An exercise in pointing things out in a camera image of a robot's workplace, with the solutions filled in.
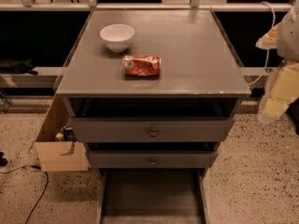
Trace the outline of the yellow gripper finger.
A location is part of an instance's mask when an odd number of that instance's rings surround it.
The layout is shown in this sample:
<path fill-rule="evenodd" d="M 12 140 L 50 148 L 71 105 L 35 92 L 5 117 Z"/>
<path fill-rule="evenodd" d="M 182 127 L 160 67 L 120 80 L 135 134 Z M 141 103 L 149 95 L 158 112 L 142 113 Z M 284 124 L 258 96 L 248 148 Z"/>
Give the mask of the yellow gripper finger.
<path fill-rule="evenodd" d="M 278 38 L 278 29 L 280 24 L 274 25 L 266 34 L 258 39 L 255 46 L 258 49 L 276 49 L 277 48 L 277 38 Z"/>
<path fill-rule="evenodd" d="M 267 79 L 265 94 L 259 105 L 258 121 L 269 124 L 280 119 L 298 98 L 299 63 L 286 62 Z"/>

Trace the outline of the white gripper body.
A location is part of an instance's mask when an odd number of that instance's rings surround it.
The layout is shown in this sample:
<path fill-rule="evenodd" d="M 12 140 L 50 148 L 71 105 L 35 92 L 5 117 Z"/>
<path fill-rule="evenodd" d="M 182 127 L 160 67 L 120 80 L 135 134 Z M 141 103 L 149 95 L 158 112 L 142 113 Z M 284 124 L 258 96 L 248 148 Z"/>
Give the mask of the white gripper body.
<path fill-rule="evenodd" d="M 295 0 L 278 28 L 277 52 L 285 60 L 299 62 L 299 0 Z"/>

